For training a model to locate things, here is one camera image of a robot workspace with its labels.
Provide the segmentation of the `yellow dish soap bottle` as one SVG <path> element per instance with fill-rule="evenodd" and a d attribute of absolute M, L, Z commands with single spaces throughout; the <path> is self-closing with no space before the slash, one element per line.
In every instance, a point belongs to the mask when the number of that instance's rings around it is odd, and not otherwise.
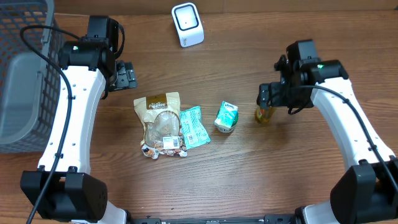
<path fill-rule="evenodd" d="M 258 106 L 254 113 L 255 119 L 257 120 L 257 122 L 259 122 L 261 124 L 266 124 L 270 121 L 270 119 L 275 111 L 276 111 L 276 108 L 274 108 L 274 107 L 261 108 Z"/>

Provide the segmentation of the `brown snack pouch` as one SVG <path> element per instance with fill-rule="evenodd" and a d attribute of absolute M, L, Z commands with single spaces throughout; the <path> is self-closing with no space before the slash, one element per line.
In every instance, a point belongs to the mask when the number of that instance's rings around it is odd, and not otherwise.
<path fill-rule="evenodd" d="M 180 95 L 163 93 L 134 100 L 134 111 L 144 129 L 141 151 L 147 157 L 187 157 L 180 120 Z"/>

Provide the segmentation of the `green tissue canister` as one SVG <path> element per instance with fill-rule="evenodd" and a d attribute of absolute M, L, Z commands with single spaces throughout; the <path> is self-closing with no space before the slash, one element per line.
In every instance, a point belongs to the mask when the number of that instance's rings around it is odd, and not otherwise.
<path fill-rule="evenodd" d="M 238 119 L 238 107 L 236 105 L 223 101 L 217 112 L 214 125 L 222 133 L 230 133 L 234 130 Z"/>

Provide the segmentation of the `teal snack packet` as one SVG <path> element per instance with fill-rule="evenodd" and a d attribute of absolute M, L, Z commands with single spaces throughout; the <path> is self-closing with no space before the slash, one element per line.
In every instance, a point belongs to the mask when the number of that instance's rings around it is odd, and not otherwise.
<path fill-rule="evenodd" d="M 210 143 L 211 139 L 202 124 L 200 106 L 180 112 L 182 134 L 187 150 Z"/>

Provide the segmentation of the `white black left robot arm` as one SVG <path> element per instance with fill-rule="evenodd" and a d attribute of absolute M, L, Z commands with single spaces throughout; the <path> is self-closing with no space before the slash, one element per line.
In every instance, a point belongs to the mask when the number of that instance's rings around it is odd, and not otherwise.
<path fill-rule="evenodd" d="M 96 110 L 117 79 L 116 55 L 105 41 L 68 41 L 55 69 L 61 90 L 49 142 L 37 170 L 24 171 L 21 190 L 31 204 L 27 219 L 65 223 L 131 223 L 131 214 L 108 200 L 104 182 L 91 176 L 90 144 Z"/>

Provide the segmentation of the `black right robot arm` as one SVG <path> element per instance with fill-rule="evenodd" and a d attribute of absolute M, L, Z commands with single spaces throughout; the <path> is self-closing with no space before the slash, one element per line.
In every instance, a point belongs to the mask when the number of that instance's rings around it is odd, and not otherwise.
<path fill-rule="evenodd" d="M 345 174 L 323 203 L 296 209 L 292 223 L 370 223 L 397 218 L 397 156 L 367 119 L 340 61 L 308 57 L 274 65 L 280 81 L 263 83 L 257 118 L 269 121 L 274 109 L 290 115 L 319 109 L 341 151 Z"/>

